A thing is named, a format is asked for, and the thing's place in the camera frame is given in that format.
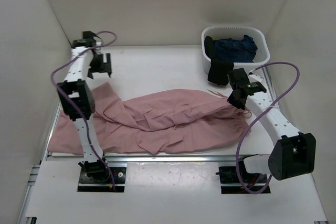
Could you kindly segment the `pink trousers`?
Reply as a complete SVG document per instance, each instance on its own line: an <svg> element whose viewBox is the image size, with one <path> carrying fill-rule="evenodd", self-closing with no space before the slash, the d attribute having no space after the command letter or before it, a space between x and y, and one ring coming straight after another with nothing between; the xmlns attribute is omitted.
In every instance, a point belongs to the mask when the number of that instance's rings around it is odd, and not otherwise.
<svg viewBox="0 0 336 224"><path fill-rule="evenodd" d="M123 101L104 83L92 91L94 128L108 153L196 153L236 144L245 112L223 95L174 89Z"/></svg>

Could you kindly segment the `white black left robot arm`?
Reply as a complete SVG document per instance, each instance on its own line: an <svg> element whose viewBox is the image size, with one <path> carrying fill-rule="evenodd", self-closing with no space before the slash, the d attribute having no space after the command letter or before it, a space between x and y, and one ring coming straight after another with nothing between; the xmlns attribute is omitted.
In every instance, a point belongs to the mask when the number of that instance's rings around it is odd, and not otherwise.
<svg viewBox="0 0 336 224"><path fill-rule="evenodd" d="M110 54L102 54L105 45L97 43L100 33L84 31L82 38L71 45L71 60L54 70L50 76L60 98L64 113L74 123L83 150L83 161L79 163L88 177L99 183L114 184L104 151L100 147L93 125L95 100L86 79L94 73L112 75Z"/></svg>

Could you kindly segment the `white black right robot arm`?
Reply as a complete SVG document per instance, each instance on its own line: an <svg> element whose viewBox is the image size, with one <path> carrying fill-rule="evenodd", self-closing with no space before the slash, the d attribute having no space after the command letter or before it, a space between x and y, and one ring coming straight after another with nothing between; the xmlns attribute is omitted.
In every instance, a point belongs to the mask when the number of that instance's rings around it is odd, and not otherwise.
<svg viewBox="0 0 336 224"><path fill-rule="evenodd" d="M251 82L243 68L228 73L232 93L228 103L238 109L249 109L270 136L274 148L270 154L245 157L236 168L236 177L247 182L255 174L272 175L284 180L314 170L316 139L302 133L271 103L266 88L258 81Z"/></svg>

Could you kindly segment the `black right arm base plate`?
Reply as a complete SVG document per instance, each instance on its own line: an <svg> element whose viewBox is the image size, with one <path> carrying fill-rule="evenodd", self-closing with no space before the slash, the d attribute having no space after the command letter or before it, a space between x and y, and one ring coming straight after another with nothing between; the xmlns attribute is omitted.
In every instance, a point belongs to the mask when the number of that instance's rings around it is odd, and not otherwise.
<svg viewBox="0 0 336 224"><path fill-rule="evenodd" d="M247 173L244 167L239 171L245 186L251 191L261 190L268 180L266 175ZM249 194L239 182L235 166L220 166L216 175L219 176L222 195Z"/></svg>

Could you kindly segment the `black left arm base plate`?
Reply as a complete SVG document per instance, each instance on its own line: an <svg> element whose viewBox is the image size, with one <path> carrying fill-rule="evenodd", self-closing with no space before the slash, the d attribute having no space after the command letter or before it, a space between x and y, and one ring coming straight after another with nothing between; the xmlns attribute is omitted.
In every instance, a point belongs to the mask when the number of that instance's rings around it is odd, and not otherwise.
<svg viewBox="0 0 336 224"><path fill-rule="evenodd" d="M114 186L111 185L111 178L108 172L102 177L96 179L90 177L81 169L77 191L91 193L123 193L125 189L125 181L127 176L127 168L124 166L110 166L113 174Z"/></svg>

